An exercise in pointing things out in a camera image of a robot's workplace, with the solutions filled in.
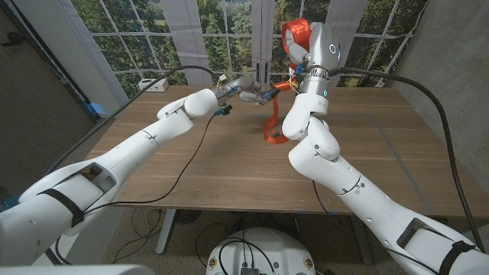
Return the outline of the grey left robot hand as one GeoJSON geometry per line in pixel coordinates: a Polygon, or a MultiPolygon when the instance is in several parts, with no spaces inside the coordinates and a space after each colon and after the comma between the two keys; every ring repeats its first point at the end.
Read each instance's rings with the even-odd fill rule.
{"type": "Polygon", "coordinates": [[[262,85],[253,77],[243,76],[220,85],[215,96],[218,106],[226,105],[228,100],[234,96],[239,97],[244,102],[254,103],[255,105],[267,105],[269,101],[262,98],[265,93],[262,85]]]}

